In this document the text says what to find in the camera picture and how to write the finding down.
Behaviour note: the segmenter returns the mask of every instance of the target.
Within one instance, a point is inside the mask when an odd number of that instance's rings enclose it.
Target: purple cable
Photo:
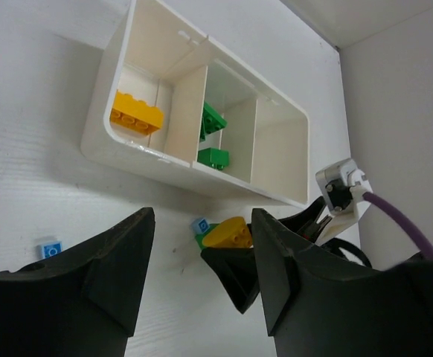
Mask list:
[[[376,205],[380,210],[383,210],[387,215],[389,215],[405,231],[405,233],[408,234],[413,243],[415,243],[418,249],[420,249],[423,256],[427,260],[433,260],[433,245],[405,214],[375,193],[366,192],[362,197],[365,201],[370,202],[372,205]]]

